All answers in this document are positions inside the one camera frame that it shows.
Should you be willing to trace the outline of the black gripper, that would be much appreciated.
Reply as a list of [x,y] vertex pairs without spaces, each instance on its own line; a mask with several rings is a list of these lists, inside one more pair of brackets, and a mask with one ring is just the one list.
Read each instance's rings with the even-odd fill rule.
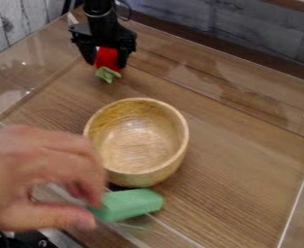
[[118,49],[118,67],[124,69],[131,53],[136,50],[138,34],[120,23],[114,26],[83,22],[70,26],[72,42],[78,45],[86,62],[94,65],[98,58],[98,47]]

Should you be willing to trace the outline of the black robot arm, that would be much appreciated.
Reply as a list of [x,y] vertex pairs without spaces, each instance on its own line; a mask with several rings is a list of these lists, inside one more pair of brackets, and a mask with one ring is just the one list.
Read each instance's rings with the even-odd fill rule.
[[138,34],[119,23],[115,0],[84,0],[83,11],[88,21],[70,26],[71,41],[88,64],[96,62],[99,47],[115,48],[118,66],[124,69],[130,55],[136,51]]

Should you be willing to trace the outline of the bare human hand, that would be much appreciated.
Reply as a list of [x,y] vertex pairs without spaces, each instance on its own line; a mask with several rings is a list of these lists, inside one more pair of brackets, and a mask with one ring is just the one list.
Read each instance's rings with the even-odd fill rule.
[[24,232],[78,227],[92,230],[92,213],[71,203],[36,202],[35,186],[62,183],[90,205],[100,203],[107,175],[84,137],[23,125],[0,128],[0,230]]

